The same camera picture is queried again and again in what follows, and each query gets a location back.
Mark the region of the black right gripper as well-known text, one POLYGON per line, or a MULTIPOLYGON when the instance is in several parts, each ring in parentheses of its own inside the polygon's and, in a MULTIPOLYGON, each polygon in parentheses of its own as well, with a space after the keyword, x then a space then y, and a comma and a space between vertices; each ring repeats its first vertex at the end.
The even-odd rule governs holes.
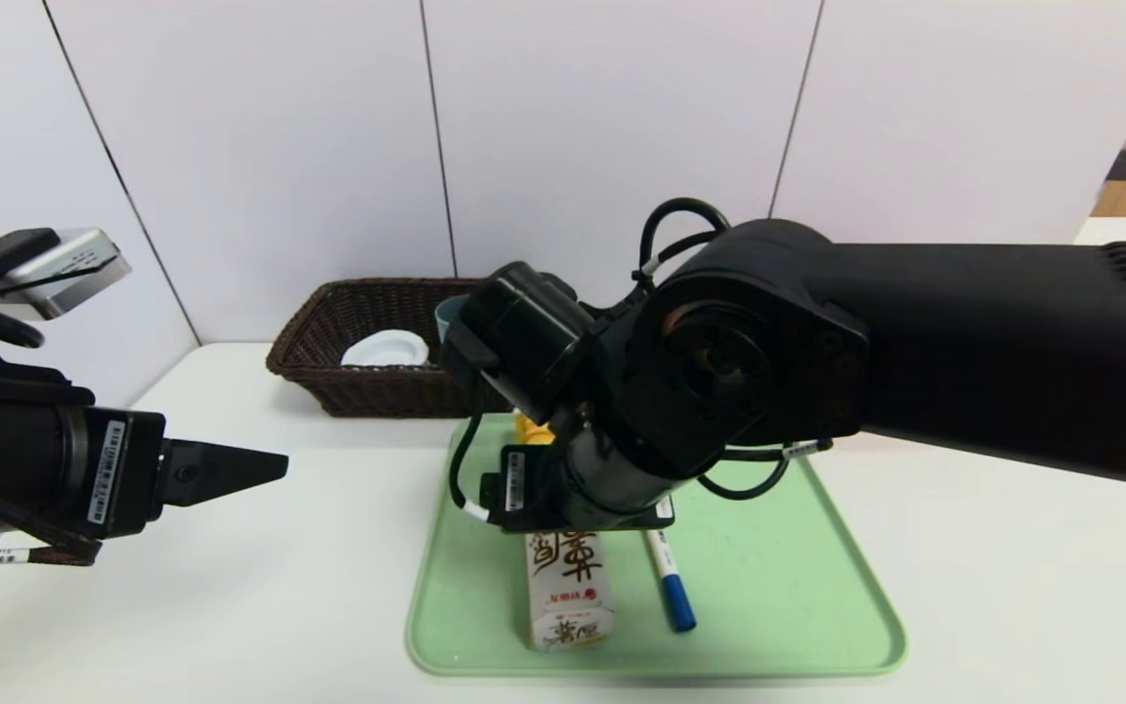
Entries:
POLYGON ((557 437, 526 415, 499 415, 493 436, 498 467, 481 476, 481 505, 509 534, 528 532, 662 531, 674 525, 674 482, 634 466, 593 429, 557 437))

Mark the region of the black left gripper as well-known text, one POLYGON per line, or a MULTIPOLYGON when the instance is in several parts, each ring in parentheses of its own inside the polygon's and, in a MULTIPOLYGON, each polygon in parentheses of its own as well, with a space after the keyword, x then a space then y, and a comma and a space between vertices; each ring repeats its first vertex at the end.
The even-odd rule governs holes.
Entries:
POLYGON ((179 438, 162 446, 164 428, 155 412, 0 404, 0 501, 82 538, 111 540, 138 534, 160 505, 206 504, 287 474, 289 458, 276 452, 179 438))

